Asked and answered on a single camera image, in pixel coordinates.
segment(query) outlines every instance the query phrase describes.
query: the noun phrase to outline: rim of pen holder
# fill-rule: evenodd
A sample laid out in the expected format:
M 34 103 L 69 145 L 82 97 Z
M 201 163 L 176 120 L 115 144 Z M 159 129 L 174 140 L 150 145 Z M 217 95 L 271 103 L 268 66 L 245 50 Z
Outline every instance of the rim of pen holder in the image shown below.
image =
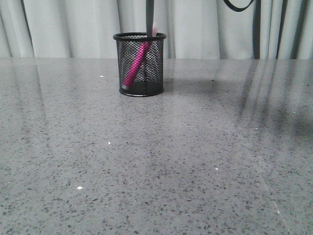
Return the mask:
M 146 37 L 147 33 L 146 32 L 129 32 L 129 33 L 117 33 L 113 35 L 113 38 L 118 42 L 118 41 L 122 41 L 122 42 L 133 42 L 133 43 L 147 43 L 147 42 L 155 42 L 155 41 L 163 41 L 166 38 L 166 34 L 164 33 L 157 33 L 155 37 Z M 161 64 L 159 64 L 159 66 L 157 66 L 156 70 L 155 70 L 155 75 L 156 77 L 154 77 L 152 80 L 148 79 L 146 81 L 143 81 L 143 77 L 137 77 L 137 73 L 139 72 L 139 70 L 142 68 L 141 65 L 137 66 L 136 69 L 132 68 L 128 68 L 127 69 L 127 73 L 125 72 L 123 66 L 120 64 L 120 53 L 121 51 L 119 51 L 119 49 L 121 49 L 120 46 L 118 46 L 117 48 L 117 53 L 118 53 L 118 67 L 119 67 L 119 91 L 121 94 L 124 95 L 128 95 L 128 96 L 153 96 L 156 94 L 160 94 L 164 91 L 163 88 L 163 42 L 161 43 L 161 60 L 159 60 L 161 62 Z
M 113 38 L 118 41 L 130 41 L 130 42 L 151 42 L 151 41 L 159 41 L 164 40 L 166 38 L 165 33 L 157 33 L 156 37 L 132 37 L 129 38 L 128 36 L 146 36 L 146 32 L 131 32 L 131 33 L 117 33 L 113 35 Z

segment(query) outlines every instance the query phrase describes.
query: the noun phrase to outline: white curtain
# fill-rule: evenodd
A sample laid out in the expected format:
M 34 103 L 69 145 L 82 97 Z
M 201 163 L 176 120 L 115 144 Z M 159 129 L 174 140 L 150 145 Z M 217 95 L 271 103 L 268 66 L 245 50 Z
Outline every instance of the white curtain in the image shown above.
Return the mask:
M 313 58 L 313 0 L 155 0 L 155 21 L 165 58 Z M 133 31 L 145 0 L 0 0 L 0 57 L 116 58 Z

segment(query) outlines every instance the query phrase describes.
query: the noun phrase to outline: pen holder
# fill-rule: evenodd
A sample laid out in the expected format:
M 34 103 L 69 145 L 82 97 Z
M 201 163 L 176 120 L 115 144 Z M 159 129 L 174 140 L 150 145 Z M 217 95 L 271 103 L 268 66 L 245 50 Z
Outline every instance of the pen holder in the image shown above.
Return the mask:
M 157 33 L 146 37 L 145 32 L 119 33 L 116 40 L 119 70 L 119 91 L 129 96 L 152 96 L 163 88 L 163 40 Z

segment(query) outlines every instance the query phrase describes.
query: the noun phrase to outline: pink item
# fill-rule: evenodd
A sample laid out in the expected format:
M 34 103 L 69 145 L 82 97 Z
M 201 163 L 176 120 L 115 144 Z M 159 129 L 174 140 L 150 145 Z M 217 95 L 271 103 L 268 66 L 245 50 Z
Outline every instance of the pink item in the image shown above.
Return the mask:
M 135 57 L 135 60 L 132 63 L 131 69 L 129 70 L 127 76 L 125 77 L 122 88 L 125 90 L 128 90 L 133 82 L 136 79 L 136 75 L 138 71 L 140 70 L 140 66 L 142 65 L 142 62 L 145 60 L 147 52 L 150 48 L 151 43 L 150 42 L 143 42 L 139 48 L 139 51 L 137 52 L 137 55 Z

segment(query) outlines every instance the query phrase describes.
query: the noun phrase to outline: granite surface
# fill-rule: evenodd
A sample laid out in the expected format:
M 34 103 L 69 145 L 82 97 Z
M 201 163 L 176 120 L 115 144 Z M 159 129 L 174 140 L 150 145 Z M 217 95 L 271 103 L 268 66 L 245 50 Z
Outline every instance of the granite surface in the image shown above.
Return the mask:
M 0 234 L 312 235 L 313 61 L 0 59 Z

